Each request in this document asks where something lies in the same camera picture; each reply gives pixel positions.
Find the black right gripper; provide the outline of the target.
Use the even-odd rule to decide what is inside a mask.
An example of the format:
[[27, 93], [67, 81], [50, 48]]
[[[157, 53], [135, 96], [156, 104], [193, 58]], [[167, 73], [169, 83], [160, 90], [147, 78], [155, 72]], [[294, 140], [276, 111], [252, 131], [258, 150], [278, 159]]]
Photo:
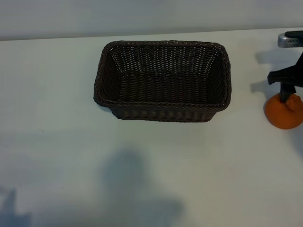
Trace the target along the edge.
[[303, 87], [303, 55], [295, 65], [277, 71], [271, 71], [267, 76], [268, 84], [280, 83], [280, 100], [285, 103], [296, 93], [295, 87]]

